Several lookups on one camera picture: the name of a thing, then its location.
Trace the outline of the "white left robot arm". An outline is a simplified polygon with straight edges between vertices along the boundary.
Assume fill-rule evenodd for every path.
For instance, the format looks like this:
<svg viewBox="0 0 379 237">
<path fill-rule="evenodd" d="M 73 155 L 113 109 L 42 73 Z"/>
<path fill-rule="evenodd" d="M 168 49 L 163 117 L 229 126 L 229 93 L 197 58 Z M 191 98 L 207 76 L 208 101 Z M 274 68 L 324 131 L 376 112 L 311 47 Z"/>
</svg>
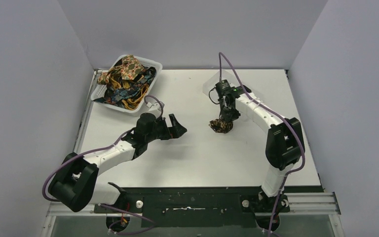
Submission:
<svg viewBox="0 0 379 237">
<path fill-rule="evenodd" d="M 114 212 L 122 211 L 126 207 L 125 190 L 112 182 L 98 183 L 98 176 L 138 158 L 152 141 L 182 137 L 187 129 L 174 114 L 169 118 L 170 126 L 165 118 L 144 113 L 136 126 L 120 135 L 113 144 L 81 154 L 68 154 L 46 179 L 43 196 L 49 201 L 61 202 L 73 212 L 89 204 L 106 204 Z"/>
</svg>

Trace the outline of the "brown floral tie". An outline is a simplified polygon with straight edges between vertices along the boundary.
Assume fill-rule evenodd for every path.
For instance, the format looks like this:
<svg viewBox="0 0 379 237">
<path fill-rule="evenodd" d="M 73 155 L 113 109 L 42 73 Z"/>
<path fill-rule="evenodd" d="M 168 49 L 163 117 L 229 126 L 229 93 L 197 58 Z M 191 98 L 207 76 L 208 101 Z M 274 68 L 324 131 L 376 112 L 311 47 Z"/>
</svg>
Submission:
<svg viewBox="0 0 379 237">
<path fill-rule="evenodd" d="M 232 121 L 224 121 L 221 119 L 214 119 L 209 122 L 209 127 L 216 133 L 228 133 L 233 129 Z"/>
</svg>

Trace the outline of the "white plastic basket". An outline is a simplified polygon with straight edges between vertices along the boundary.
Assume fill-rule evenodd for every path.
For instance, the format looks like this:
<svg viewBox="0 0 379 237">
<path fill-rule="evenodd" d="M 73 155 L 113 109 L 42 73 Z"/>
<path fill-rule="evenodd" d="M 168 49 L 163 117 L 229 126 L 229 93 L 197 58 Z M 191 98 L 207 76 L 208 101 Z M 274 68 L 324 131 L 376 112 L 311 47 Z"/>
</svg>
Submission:
<svg viewBox="0 0 379 237">
<path fill-rule="evenodd" d="M 117 61 L 112 65 L 112 66 L 115 66 L 116 64 L 118 65 L 118 61 L 124 57 L 126 55 L 121 55 L 119 56 L 119 58 L 117 59 Z M 153 60 L 150 60 L 150 59 L 146 59 L 146 58 L 143 58 L 143 57 L 138 57 L 138 56 L 135 56 L 139 61 L 140 63 L 144 66 L 144 67 L 154 67 L 156 70 L 157 70 L 157 74 L 156 76 L 154 77 L 154 81 L 151 83 L 150 87 L 149 87 L 149 91 L 147 93 L 147 95 L 149 94 L 149 92 L 152 90 L 157 78 L 158 78 L 158 74 L 162 71 L 162 64 L 156 62 L 156 61 L 153 61 Z M 123 113 L 128 113 L 130 115 L 132 114 L 137 114 L 137 112 L 143 107 L 143 104 L 144 104 L 144 99 L 140 102 L 140 104 L 137 106 L 137 109 L 135 110 L 127 110 L 127 109 L 124 109 L 124 108 L 121 108 L 121 107 L 117 107 L 117 106 L 114 106 L 114 105 L 110 105 L 110 104 L 105 104 L 102 102 L 103 100 L 103 96 L 106 92 L 106 86 L 105 85 L 101 85 L 101 84 L 98 84 L 97 83 L 97 80 L 98 78 L 96 79 L 96 87 L 94 89 L 94 91 L 91 93 L 91 101 L 95 102 L 95 103 L 98 103 L 100 105 L 103 105 L 107 108 L 110 108 L 110 109 L 113 109 L 113 110 L 117 110 L 119 112 L 123 112 Z"/>
</svg>

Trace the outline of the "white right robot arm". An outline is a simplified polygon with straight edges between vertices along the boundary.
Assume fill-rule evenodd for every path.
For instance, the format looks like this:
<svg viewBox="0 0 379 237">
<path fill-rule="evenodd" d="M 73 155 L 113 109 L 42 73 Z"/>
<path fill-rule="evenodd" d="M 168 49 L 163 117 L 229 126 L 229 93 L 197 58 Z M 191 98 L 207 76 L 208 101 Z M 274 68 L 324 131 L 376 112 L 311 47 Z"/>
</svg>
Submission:
<svg viewBox="0 0 379 237">
<path fill-rule="evenodd" d="M 265 157 L 269 168 L 261 190 L 268 198 L 281 192 L 284 177 L 301 158 L 304 144 L 301 123 L 297 118 L 278 117 L 269 111 L 245 86 L 233 86 L 226 79 L 213 88 L 218 95 L 220 114 L 209 126 L 216 133 L 228 133 L 233 122 L 245 115 L 266 133 Z"/>
</svg>

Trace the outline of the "clear compartment tray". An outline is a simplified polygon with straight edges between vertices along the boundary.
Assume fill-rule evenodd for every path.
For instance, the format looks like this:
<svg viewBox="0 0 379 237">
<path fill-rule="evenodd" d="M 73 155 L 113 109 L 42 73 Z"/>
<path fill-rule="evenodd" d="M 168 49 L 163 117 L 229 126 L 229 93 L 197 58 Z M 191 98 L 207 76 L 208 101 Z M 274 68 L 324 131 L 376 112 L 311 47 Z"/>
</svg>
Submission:
<svg viewBox="0 0 379 237">
<path fill-rule="evenodd" d="M 244 114 L 251 119 L 255 119 L 256 116 L 259 118 L 261 117 L 260 113 L 257 111 L 257 109 L 260 108 L 260 100 L 254 95 L 251 89 L 243 84 L 240 84 L 235 76 L 228 72 L 216 73 L 202 86 L 202 92 L 209 97 L 213 104 L 219 105 L 219 97 L 215 89 L 215 84 L 222 80 L 227 80 L 231 86 L 241 86 L 242 94 L 236 99 L 235 102 L 235 107 L 239 111 L 240 115 Z"/>
</svg>

